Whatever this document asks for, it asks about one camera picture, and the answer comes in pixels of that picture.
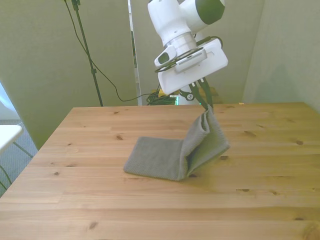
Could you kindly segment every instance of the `folded towel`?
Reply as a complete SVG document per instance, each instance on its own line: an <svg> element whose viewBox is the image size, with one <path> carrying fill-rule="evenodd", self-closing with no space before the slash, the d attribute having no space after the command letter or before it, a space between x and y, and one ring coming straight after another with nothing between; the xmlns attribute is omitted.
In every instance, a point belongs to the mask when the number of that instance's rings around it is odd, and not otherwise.
<svg viewBox="0 0 320 240"><path fill-rule="evenodd" d="M124 165L129 174L181 181L229 148L213 109L199 116L183 140L140 137Z"/></svg>

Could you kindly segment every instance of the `carpet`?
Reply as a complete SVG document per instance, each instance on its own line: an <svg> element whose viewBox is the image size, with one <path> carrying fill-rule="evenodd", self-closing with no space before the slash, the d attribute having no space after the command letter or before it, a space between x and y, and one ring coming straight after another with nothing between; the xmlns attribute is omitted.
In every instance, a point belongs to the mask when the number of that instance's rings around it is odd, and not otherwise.
<svg viewBox="0 0 320 240"><path fill-rule="evenodd" d="M0 125L20 125L23 128L23 134L16 140L25 150L33 156L37 153L36 146L32 141L23 123L20 120L0 120ZM31 158L21 151L17 146L11 144L1 155L0 165L6 170L12 182L16 180L19 174L31 161ZM0 181L9 187L9 182L5 174L0 171ZM0 186L0 197L5 193L5 189Z"/></svg>

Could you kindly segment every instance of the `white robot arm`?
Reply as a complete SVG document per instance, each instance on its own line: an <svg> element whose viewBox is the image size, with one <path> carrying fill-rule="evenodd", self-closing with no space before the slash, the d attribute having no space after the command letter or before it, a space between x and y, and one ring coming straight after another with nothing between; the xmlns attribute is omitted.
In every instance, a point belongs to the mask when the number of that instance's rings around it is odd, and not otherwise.
<svg viewBox="0 0 320 240"><path fill-rule="evenodd" d="M220 20L225 0L150 0L148 11L164 51L155 59L165 94L194 85L228 65L219 39L197 44L194 34Z"/></svg>

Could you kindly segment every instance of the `wooden table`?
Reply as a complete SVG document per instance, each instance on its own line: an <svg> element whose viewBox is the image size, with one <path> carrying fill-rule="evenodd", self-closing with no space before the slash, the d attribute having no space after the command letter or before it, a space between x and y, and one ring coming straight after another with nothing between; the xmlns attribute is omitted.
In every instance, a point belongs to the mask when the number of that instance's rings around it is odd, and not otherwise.
<svg viewBox="0 0 320 240"><path fill-rule="evenodd" d="M200 106L75 108L0 199L1 240L319 240L320 116L217 105L231 149L183 182L123 172Z"/></svg>

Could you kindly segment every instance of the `gray towel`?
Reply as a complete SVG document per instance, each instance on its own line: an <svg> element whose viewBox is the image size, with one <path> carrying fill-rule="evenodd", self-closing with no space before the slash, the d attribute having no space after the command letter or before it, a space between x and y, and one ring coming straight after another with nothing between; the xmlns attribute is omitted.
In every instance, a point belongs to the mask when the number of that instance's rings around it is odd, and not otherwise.
<svg viewBox="0 0 320 240"><path fill-rule="evenodd" d="M183 140L140 137L124 165L124 171L181 181L229 147L213 109L208 107L194 121Z"/></svg>

